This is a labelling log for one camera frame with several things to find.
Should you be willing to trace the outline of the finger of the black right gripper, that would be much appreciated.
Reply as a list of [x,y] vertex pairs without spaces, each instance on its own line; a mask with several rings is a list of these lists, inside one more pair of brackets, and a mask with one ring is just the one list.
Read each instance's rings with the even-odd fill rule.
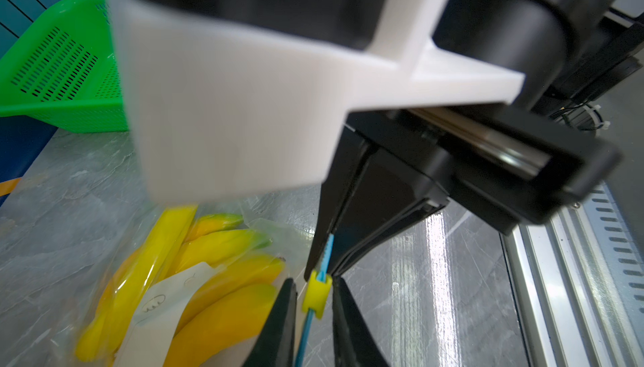
[[342,213],[355,191],[365,162],[371,156],[371,144],[360,134],[344,127],[335,151],[330,172],[320,189],[320,204],[315,236],[305,267],[304,278],[310,275],[322,258],[330,234],[335,234]]

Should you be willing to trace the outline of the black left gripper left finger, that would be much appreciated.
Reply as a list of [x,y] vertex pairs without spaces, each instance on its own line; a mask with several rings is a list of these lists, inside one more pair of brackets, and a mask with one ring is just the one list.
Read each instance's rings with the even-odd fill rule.
[[296,285],[293,278],[287,278],[243,367],[292,366],[296,317]]

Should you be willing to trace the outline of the yellow zip slider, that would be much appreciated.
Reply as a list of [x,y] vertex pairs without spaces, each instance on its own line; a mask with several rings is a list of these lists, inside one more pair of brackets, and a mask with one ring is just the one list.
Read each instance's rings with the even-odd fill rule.
[[322,319],[332,284],[333,278],[329,274],[322,276],[318,271],[312,271],[302,303],[302,311],[312,312],[315,318]]

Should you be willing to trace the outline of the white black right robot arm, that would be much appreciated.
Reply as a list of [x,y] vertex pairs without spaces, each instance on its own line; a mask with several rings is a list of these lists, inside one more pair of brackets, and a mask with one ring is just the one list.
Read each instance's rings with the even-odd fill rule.
[[566,116],[637,68],[643,20],[614,0],[449,0],[444,50],[523,73],[510,105],[353,112],[320,192],[305,267],[337,277],[450,200],[502,233],[541,224],[615,167],[617,148]]

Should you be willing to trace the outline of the clear zip bag with bananas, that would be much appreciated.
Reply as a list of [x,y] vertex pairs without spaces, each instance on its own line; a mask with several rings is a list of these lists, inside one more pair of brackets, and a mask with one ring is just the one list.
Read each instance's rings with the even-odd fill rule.
[[243,366],[287,278],[297,291],[292,366],[304,358],[315,315],[298,268],[305,233],[204,206],[140,221],[139,247],[119,256],[78,333],[73,359],[91,366]]

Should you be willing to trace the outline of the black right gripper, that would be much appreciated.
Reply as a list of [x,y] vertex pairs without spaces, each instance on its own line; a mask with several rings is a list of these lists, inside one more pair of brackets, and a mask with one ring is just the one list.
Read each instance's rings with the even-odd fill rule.
[[541,109],[580,57],[612,0],[449,0],[441,49],[520,72],[510,105],[357,112],[351,130],[371,156],[336,226],[329,273],[456,200],[499,231],[541,224],[584,199],[619,163],[619,150]]

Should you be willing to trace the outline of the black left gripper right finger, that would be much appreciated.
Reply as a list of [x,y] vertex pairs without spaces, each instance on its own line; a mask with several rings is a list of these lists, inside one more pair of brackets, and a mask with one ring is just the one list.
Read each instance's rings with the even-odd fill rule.
[[335,366],[389,366],[341,277],[333,282],[332,313]]

